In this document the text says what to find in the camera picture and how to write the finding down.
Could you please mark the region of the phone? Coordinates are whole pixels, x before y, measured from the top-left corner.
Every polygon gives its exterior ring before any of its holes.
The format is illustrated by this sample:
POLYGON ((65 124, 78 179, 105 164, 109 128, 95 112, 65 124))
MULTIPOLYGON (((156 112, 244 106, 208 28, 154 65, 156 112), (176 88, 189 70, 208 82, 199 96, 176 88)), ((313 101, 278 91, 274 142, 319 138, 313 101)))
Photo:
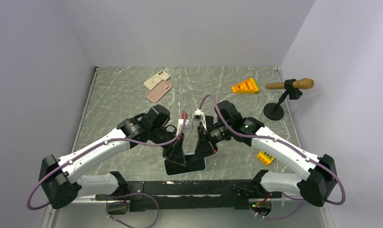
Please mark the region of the phone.
POLYGON ((211 128, 214 125, 214 117, 206 115, 205 116, 205 122, 206 122, 206 129, 211 128))
POLYGON ((194 154, 188 153, 185 155, 186 166, 181 166, 168 160, 164 161, 164 167, 168 176, 180 175, 185 173, 193 173, 204 171, 206 169, 206 160, 200 159, 193 161, 194 154))

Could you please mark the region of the pink phone case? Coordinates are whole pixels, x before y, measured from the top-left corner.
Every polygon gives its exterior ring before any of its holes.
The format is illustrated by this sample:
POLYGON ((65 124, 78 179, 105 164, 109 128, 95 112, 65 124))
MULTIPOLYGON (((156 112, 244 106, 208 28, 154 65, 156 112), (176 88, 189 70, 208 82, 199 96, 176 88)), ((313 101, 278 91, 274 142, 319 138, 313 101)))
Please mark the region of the pink phone case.
POLYGON ((157 103, 169 90, 172 84, 162 79, 146 93, 146 97, 153 103, 157 103))

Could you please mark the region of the beige phone case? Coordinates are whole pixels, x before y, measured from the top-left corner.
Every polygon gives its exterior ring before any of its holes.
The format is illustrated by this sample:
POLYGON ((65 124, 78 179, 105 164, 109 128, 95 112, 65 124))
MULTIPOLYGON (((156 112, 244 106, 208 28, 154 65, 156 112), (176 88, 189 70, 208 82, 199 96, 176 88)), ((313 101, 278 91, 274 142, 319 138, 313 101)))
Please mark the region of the beige phone case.
POLYGON ((158 73, 156 73, 154 76, 152 76, 151 78, 147 79, 143 84, 149 90, 151 90, 161 80, 168 80, 169 78, 170 78, 170 75, 167 72, 161 70, 158 73))

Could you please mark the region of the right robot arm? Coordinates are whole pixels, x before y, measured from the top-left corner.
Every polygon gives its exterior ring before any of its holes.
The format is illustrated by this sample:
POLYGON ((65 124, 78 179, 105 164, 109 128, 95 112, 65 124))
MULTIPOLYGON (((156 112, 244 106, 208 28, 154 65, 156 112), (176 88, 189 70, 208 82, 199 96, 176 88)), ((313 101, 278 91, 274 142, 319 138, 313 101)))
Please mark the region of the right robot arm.
POLYGON ((215 154, 219 142, 233 138, 268 153, 293 170, 293 173, 260 170, 252 179, 255 196, 261 198, 270 192, 282 192, 299 195, 317 207, 332 203, 328 197, 340 180, 331 156, 318 156, 291 144, 257 119, 242 117, 227 100, 216 104, 215 112, 216 123, 209 122, 201 109, 193 113, 193 119, 199 122, 195 161, 215 154))

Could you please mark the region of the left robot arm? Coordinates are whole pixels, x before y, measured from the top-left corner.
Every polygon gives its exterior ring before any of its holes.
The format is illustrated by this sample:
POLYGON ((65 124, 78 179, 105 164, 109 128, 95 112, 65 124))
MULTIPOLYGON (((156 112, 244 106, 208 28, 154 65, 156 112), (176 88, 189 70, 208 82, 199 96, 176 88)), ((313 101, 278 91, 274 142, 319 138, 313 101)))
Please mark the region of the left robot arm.
POLYGON ((170 111, 155 105, 147 113, 124 119, 101 139, 71 154, 42 160, 37 187, 41 187, 54 209, 61 209, 76 198, 105 194, 119 200, 127 192, 127 182, 118 171, 87 176, 95 165, 137 145, 161 147, 174 151, 184 138, 187 114, 183 112, 180 129, 170 132, 167 124, 170 111))

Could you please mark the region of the yellow grid toy block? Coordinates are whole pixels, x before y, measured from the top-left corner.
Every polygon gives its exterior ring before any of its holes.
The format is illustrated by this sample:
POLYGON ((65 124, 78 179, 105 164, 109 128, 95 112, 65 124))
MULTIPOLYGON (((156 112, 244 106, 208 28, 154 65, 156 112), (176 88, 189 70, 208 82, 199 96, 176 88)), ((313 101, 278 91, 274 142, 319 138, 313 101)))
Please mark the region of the yellow grid toy block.
POLYGON ((275 159, 272 155, 268 154, 265 151, 260 151, 257 155, 257 158, 265 165, 270 165, 275 159))

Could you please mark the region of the orange triangular toy block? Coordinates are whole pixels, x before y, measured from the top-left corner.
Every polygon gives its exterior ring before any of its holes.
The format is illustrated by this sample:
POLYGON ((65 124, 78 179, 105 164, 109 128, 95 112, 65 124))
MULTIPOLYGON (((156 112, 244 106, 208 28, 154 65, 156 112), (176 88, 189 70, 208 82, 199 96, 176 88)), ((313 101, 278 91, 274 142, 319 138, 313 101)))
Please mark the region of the orange triangular toy block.
POLYGON ((232 87, 232 92, 236 94, 255 94, 260 91, 254 78, 249 78, 232 87))

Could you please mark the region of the brown microphone on stand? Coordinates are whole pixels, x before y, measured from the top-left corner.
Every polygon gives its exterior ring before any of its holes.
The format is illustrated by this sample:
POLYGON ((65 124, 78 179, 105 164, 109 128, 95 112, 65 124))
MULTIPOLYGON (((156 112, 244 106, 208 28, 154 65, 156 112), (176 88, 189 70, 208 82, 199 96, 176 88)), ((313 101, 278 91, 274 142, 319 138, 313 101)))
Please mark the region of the brown microphone on stand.
POLYGON ((314 80, 310 78, 303 78, 300 80, 288 79, 284 82, 267 84, 265 86, 268 90, 280 90, 283 89, 281 97, 277 103, 268 103, 265 105, 263 112, 264 115, 273 121, 278 121, 283 118, 284 110, 281 104, 289 97, 289 100, 299 100, 303 95, 301 90, 307 90, 314 87, 314 80))

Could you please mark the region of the black base frame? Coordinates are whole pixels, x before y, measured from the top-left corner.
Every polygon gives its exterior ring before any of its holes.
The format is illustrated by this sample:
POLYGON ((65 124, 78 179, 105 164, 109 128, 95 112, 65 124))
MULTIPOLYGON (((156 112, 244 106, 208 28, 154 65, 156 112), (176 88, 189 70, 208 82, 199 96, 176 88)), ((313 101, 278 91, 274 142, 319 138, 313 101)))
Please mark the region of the black base frame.
POLYGON ((97 201, 125 201, 131 212, 159 209, 249 209, 259 201, 280 198, 264 193, 251 180, 129 181, 127 197, 97 194, 97 201))

